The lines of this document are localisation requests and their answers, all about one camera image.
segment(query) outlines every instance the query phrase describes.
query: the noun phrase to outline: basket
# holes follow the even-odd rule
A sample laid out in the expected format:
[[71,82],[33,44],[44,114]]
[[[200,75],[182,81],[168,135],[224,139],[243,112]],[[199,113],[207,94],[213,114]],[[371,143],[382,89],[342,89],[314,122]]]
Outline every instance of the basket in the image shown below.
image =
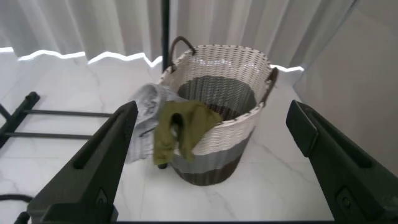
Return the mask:
[[[180,40],[190,50],[173,63]],[[174,150],[170,163],[181,178],[195,185],[212,185],[234,172],[277,76],[278,70],[271,69],[268,58],[258,50],[235,45],[193,47],[183,37],[173,41],[159,84],[182,98],[206,103],[223,117],[195,146],[192,162]]]

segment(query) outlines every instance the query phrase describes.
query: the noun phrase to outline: wire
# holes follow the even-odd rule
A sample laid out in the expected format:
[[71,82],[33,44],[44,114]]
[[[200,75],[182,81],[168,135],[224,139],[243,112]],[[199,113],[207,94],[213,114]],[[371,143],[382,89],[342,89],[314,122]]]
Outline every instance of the wire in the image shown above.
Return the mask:
[[[29,195],[22,195],[22,194],[4,194],[0,195],[0,201],[5,201],[5,200],[21,200],[23,202],[29,203],[33,197]],[[30,219],[30,215],[27,212],[21,212],[18,215],[17,220],[14,222],[14,224],[27,224],[27,222]]]

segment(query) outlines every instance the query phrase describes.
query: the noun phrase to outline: basket handle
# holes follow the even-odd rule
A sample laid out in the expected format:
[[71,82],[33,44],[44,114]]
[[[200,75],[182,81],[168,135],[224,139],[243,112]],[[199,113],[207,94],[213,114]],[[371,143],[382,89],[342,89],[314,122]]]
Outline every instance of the basket handle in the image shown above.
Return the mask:
[[276,80],[277,80],[277,78],[278,78],[278,72],[279,72],[279,71],[278,71],[278,68],[273,68],[272,71],[271,71],[271,74],[268,76],[268,78],[267,78],[267,80],[266,80],[266,82],[269,81],[269,80],[270,80],[271,82],[270,82],[270,84],[269,84],[269,87],[268,87],[266,93],[264,94],[264,96],[262,97],[262,99],[261,99],[261,101],[260,101],[260,103],[261,103],[261,102],[264,102],[264,106],[266,106],[266,101],[267,101],[267,99],[268,99],[268,96],[269,96],[269,94],[271,93],[272,89],[274,88],[274,85],[275,85]]
[[193,45],[192,45],[185,37],[182,37],[182,36],[176,37],[176,38],[174,39],[174,41],[172,42],[172,46],[171,46],[171,48],[170,48],[170,53],[169,53],[169,61],[167,62],[167,66],[168,66],[168,67],[169,67],[169,66],[172,67],[172,72],[175,71],[175,65],[174,65],[174,63],[173,63],[174,49],[175,49],[175,45],[176,45],[177,42],[180,41],[180,40],[184,41],[185,44],[188,45],[188,47],[192,50],[192,55],[195,55],[196,52],[197,52],[197,51],[193,48]]

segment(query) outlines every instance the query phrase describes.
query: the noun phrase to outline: brown basket bottom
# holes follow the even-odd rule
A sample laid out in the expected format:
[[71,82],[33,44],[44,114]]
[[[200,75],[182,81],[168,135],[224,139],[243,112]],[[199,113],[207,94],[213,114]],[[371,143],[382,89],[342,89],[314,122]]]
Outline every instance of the brown basket bottom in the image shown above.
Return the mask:
[[228,177],[232,175],[232,173],[235,171],[236,167],[238,166],[239,161],[241,160],[241,156],[242,155],[238,156],[238,158],[236,158],[234,161],[230,162],[229,164],[226,164],[221,169],[210,170],[202,174],[182,173],[178,169],[176,169],[173,165],[172,166],[173,169],[176,171],[176,173],[185,181],[198,186],[207,186],[207,185],[218,184],[228,179]]

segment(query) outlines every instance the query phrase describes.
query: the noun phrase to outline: gray wall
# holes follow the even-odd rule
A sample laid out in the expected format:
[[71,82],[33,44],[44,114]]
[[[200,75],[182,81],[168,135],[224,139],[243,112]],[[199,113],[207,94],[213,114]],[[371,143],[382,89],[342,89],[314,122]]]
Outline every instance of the gray wall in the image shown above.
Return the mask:
[[295,89],[398,176],[398,1],[362,0]]

